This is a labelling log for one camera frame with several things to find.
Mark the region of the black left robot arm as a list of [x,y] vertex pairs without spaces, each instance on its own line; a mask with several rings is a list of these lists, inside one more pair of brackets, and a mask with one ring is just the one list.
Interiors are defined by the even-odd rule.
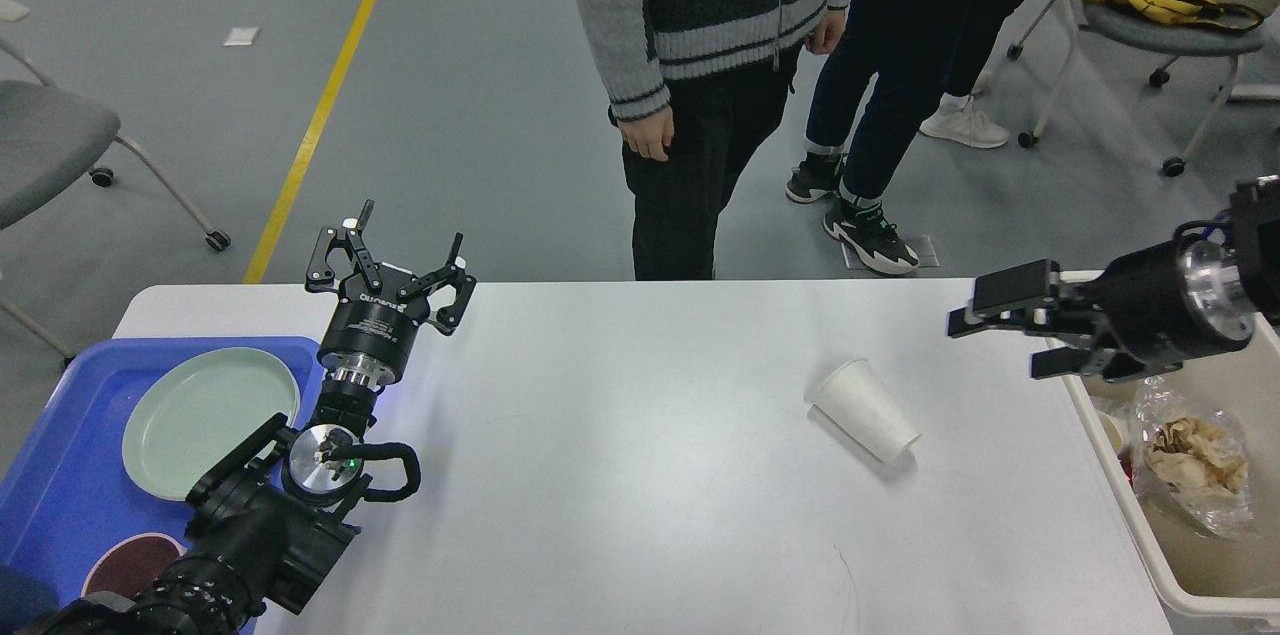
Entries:
[[372,210],[320,230],[294,335],[125,338],[70,365],[3,479],[5,634],[238,634],[300,613],[358,535],[360,503],[415,494],[404,443],[370,444],[421,326],[451,335],[476,280],[454,242],[428,274],[378,262]]

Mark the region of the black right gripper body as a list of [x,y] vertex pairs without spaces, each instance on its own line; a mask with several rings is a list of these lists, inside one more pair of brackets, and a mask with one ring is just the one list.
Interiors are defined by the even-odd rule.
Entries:
[[1225,253],[1207,239],[1167,242],[1124,255],[1085,284],[1108,333],[1100,350],[1112,350],[1098,375],[1124,383],[1180,369],[1188,360],[1243,351],[1254,335],[1251,310],[1233,301],[1213,279]]

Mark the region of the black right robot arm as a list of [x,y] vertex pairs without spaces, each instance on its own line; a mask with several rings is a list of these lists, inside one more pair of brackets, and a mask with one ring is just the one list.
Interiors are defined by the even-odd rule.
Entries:
[[1257,318],[1277,323],[1277,227],[1276,175],[1239,181],[1219,216],[1184,221],[1170,239],[1115,259],[1089,280],[1069,280],[1055,260],[979,277],[946,333],[1055,339],[1056,348],[1030,357],[1038,380],[1128,383],[1235,353],[1251,344]]

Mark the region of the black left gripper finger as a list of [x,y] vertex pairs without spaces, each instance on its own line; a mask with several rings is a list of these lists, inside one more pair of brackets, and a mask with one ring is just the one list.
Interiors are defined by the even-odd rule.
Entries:
[[403,315],[416,326],[428,325],[453,335],[467,311],[477,279],[468,274],[461,255],[465,236],[454,234],[445,262],[426,274],[411,274],[399,287]]
[[[320,230],[305,274],[307,293],[381,294],[381,266],[372,259],[364,239],[374,207],[374,198],[366,198],[357,216],[346,219],[339,227]],[[349,274],[342,277],[332,265],[330,259],[335,252],[347,259]]]

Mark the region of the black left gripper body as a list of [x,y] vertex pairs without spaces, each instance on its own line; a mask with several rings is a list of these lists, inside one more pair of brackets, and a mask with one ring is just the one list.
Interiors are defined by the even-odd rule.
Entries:
[[422,296],[397,303],[364,292],[338,296],[320,341],[317,361],[330,371],[356,371],[374,387],[398,383],[404,375],[420,326],[433,309]]

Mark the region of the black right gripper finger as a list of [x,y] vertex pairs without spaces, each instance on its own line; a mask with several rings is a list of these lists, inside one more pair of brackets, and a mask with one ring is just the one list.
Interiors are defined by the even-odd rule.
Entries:
[[1105,382],[1130,382],[1137,376],[1135,362],[1114,342],[1101,342],[1091,348],[1070,344],[1034,353],[1030,357],[1030,376],[1036,380],[1050,376],[1102,376]]
[[968,303],[948,312],[947,335],[1009,330],[1071,341],[1096,335],[1100,323],[1100,303],[1062,280],[1060,262],[1036,260],[975,278]]

